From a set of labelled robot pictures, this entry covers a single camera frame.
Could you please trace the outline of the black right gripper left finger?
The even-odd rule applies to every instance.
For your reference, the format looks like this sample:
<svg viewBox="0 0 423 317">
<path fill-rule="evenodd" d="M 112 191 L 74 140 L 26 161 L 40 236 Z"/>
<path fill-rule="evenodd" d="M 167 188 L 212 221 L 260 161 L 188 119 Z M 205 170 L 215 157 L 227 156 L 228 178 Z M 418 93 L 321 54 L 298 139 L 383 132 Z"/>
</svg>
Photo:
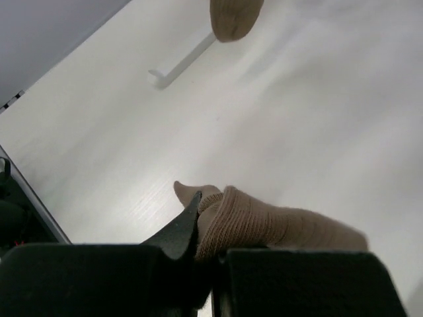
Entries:
<svg viewBox="0 0 423 317">
<path fill-rule="evenodd" d="M 211 286 L 194 257 L 196 192 L 141 244 L 27 244 L 1 261 L 2 316 L 195 316 Z"/>
</svg>

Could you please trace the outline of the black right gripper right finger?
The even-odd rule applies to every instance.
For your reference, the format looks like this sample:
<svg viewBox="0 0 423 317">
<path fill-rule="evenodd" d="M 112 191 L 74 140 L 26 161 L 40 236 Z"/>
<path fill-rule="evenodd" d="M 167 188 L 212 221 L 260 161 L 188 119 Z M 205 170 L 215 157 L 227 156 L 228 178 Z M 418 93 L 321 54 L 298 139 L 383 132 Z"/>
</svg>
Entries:
<svg viewBox="0 0 423 317">
<path fill-rule="evenodd" d="M 215 316 L 406 316 L 368 252 L 232 249 L 219 258 Z"/>
</svg>

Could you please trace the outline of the beige ribbed sock striped cuff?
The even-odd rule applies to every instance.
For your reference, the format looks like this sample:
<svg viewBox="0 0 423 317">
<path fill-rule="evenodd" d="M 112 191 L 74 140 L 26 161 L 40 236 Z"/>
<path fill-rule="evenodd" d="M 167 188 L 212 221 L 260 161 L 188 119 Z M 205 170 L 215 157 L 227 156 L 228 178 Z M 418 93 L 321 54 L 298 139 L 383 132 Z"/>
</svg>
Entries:
<svg viewBox="0 0 423 317">
<path fill-rule="evenodd" d="M 210 0 L 211 28 L 218 41 L 235 42 L 255 25 L 263 0 Z"/>
</svg>

